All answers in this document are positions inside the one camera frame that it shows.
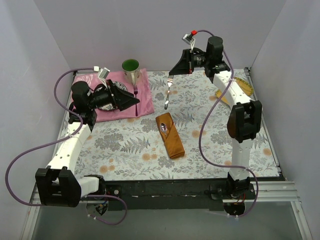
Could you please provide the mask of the silver metal fork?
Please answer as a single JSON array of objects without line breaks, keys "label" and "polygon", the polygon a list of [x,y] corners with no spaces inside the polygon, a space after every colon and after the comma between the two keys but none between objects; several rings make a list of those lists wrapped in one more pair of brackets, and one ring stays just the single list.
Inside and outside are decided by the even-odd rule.
[{"label": "silver metal fork", "polygon": [[174,76],[173,75],[169,75],[168,76],[168,79],[167,79],[167,95],[166,95],[166,100],[165,100],[165,103],[164,103],[164,109],[167,110],[168,109],[168,106],[169,106],[169,102],[170,102],[170,88],[173,84],[173,80],[174,80]]}]

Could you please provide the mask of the silver metal spoon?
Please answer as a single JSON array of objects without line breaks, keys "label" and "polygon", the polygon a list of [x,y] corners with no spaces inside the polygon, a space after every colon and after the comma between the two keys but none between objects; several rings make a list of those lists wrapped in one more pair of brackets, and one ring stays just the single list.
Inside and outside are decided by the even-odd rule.
[{"label": "silver metal spoon", "polygon": [[165,135],[166,138],[168,137],[169,130],[167,125],[163,122],[160,124],[160,131]]}]

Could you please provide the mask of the orange cloth napkin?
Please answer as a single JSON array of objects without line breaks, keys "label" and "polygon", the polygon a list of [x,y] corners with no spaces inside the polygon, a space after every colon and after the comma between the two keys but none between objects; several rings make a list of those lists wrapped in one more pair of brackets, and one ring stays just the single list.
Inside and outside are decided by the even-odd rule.
[{"label": "orange cloth napkin", "polygon": [[[155,121],[169,158],[177,159],[183,157],[185,149],[171,114],[167,112],[159,115],[155,118]],[[166,133],[161,131],[161,124],[166,125]]]}]

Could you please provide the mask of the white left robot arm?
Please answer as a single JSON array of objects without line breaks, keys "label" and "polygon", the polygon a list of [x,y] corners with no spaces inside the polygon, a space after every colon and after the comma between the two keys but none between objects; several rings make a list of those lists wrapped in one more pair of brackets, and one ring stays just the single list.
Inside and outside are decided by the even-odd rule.
[{"label": "white left robot arm", "polygon": [[69,110],[77,115],[69,116],[68,139],[61,143],[46,168],[39,168],[35,173],[40,202],[45,206],[76,207],[81,198],[89,194],[95,200],[106,196],[101,175],[90,174],[76,179],[76,162],[96,123],[96,109],[112,105],[123,111],[140,102],[133,93],[120,89],[110,79],[94,91],[85,81],[78,81],[71,86],[71,97]]}]

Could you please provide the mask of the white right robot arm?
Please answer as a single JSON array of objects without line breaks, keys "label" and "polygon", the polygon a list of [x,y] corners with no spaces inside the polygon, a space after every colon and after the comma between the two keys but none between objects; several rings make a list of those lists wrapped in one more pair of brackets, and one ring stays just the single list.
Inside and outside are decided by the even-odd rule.
[{"label": "white right robot arm", "polygon": [[234,79],[234,69],[224,50],[223,39],[209,37],[203,51],[195,47],[194,35],[189,33],[182,38],[189,48],[182,51],[178,63],[169,71],[167,84],[172,85],[174,76],[190,75],[196,68],[204,68],[206,77],[221,91],[218,100],[226,98],[230,107],[227,132],[232,139],[231,165],[226,182],[214,186],[211,192],[237,199],[253,190],[249,160],[253,141],[261,129],[262,103],[247,96]]}]

